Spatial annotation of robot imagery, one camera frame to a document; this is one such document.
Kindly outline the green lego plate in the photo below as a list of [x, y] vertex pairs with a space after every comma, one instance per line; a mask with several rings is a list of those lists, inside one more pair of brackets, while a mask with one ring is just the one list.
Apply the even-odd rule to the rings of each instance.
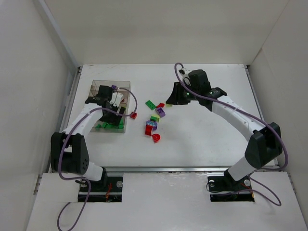
[[146, 106], [148, 106], [151, 110], [154, 110], [156, 108], [156, 105], [151, 101], [151, 100], [148, 100], [146, 101]]

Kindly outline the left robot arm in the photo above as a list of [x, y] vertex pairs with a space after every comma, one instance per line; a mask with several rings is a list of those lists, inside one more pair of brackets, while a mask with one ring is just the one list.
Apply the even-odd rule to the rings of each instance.
[[116, 86], [100, 85], [98, 93], [89, 96], [75, 121], [62, 132], [51, 136], [51, 168], [58, 173], [73, 173], [102, 186], [107, 185], [107, 172], [90, 161], [86, 137], [92, 128], [106, 123], [120, 125], [125, 107]]

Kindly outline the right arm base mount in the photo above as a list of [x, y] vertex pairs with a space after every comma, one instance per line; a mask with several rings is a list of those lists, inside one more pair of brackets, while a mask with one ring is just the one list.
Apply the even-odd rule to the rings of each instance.
[[208, 173], [206, 189], [211, 202], [254, 202], [251, 180], [248, 175], [234, 180], [224, 172]]

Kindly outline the small green slope lego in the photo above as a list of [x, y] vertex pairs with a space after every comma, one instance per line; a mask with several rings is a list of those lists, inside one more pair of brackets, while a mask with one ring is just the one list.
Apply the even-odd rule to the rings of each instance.
[[124, 128], [124, 123], [120, 122], [119, 125], [118, 125], [118, 129], [123, 129], [123, 128]]

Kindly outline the small green lego top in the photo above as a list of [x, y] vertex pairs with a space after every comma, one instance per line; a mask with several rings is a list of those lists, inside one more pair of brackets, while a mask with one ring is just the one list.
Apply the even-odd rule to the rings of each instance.
[[106, 129], [114, 129], [114, 128], [116, 128], [116, 126], [114, 126], [114, 125], [106, 125], [105, 128], [106, 128]]

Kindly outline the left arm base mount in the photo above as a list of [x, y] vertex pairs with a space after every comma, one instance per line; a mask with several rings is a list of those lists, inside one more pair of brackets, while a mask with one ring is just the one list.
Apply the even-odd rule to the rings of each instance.
[[91, 181], [91, 190], [87, 202], [117, 203], [122, 202], [122, 190], [124, 184], [123, 175], [109, 176], [103, 167], [102, 179]]

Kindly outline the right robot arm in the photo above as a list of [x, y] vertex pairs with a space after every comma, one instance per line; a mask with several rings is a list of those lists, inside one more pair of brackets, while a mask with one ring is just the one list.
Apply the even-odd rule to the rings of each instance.
[[226, 184], [232, 185], [242, 180], [283, 152], [280, 127], [242, 110], [224, 90], [211, 87], [204, 70], [181, 68], [175, 74], [178, 80], [167, 104], [187, 105], [198, 101], [201, 106], [230, 123], [248, 142], [244, 156], [224, 172]]

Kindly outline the purple hollow lego brick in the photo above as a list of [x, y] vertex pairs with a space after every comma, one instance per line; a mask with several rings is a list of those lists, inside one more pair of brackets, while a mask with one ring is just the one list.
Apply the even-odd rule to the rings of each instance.
[[166, 116], [166, 113], [165, 113], [165, 111], [163, 110], [162, 107], [157, 107], [157, 108], [155, 109], [155, 111], [156, 111], [156, 113], [157, 113], [160, 117], [165, 117], [165, 116]]

